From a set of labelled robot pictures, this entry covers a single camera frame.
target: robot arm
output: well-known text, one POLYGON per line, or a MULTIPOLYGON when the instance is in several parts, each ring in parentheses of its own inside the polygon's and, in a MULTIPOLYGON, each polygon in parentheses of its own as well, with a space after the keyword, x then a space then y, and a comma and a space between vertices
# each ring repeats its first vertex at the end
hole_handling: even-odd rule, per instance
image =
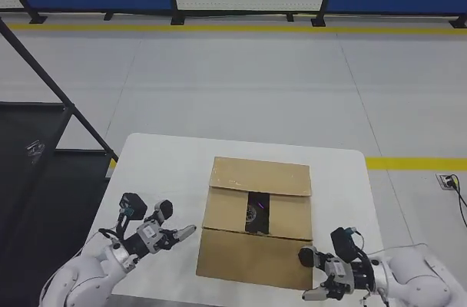
POLYGON ((103 306, 112 289, 136 267, 140 259, 148 253, 170 250, 196 230, 194 225, 179 230, 161 228, 173 213, 172 203, 163 200, 155 205, 154 212, 137 228, 136 233, 124 239, 129 221, 142 220, 147 206, 133 193, 125 193, 120 206, 116 231, 99 230, 111 240, 111 244, 104 247, 98 256, 80 255, 65 263, 39 302, 40 307, 103 306), (102 266, 104 261, 108 262, 105 270, 102 266))
POLYGON ((392 258, 370 259, 355 246, 353 233, 351 228, 331 233, 337 257, 314 246, 300 250, 302 265, 321 269, 328 276, 320 286, 305 291, 304 300, 341 300, 354 290, 365 290, 368 294, 364 300, 379 295, 387 306, 389 299, 410 307, 467 306, 467 293, 435 257, 424 256, 417 249, 403 249, 392 258))

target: power outlet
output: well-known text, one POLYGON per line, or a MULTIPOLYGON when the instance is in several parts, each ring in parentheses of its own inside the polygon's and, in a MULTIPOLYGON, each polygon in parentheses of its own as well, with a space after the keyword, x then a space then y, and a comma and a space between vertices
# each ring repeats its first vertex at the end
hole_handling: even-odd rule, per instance
POLYGON ((446 186, 446 183, 448 181, 446 177, 450 176, 449 173, 437 173, 435 174, 435 176, 436 176, 436 179, 439 181, 439 184, 442 190, 446 190, 446 191, 454 190, 453 187, 446 186))

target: floor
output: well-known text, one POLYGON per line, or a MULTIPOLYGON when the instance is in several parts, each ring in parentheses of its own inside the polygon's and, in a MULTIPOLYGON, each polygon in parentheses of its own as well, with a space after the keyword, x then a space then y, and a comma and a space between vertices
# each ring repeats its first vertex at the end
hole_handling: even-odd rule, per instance
MULTIPOLYGON (((5 16, 7 22, 26 22, 5 16)), ((194 19, 228 23, 235 18, 194 19)), ((273 19, 247 18, 270 24, 273 19)), ((167 24, 117 16, 115 24, 167 24)), ((101 23, 51 16, 47 23, 101 23)), ((328 26, 449 28, 434 18, 328 26)), ((133 132, 467 157, 467 36, 17 31, 118 153, 133 132)), ((0 37, 0 100, 57 101, 0 37)), ((59 147, 99 148, 78 122, 59 147)), ((425 242, 467 290, 467 230, 437 171, 369 171, 385 247, 425 242)), ((467 172, 458 172, 467 200, 467 172)))

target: cardboard box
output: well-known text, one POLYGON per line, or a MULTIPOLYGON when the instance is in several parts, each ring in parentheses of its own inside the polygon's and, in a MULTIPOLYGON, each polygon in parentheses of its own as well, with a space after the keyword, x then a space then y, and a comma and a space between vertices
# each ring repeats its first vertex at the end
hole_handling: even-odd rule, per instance
POLYGON ((310 191, 307 165, 215 157, 196 274, 311 289, 310 191))

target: yellow floor line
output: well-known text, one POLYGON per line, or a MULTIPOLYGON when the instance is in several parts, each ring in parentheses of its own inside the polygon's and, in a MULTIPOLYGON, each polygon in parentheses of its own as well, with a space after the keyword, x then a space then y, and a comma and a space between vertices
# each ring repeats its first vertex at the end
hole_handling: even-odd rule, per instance
POLYGON ((355 33, 392 35, 467 35, 467 29, 322 27, 292 25, 30 25, 8 24, 11 30, 37 31, 244 31, 295 33, 355 33))
MULTIPOLYGON (((109 167, 115 168, 116 162, 112 160, 109 167)), ((467 158, 367 157, 366 167, 369 170, 467 171, 467 158)))

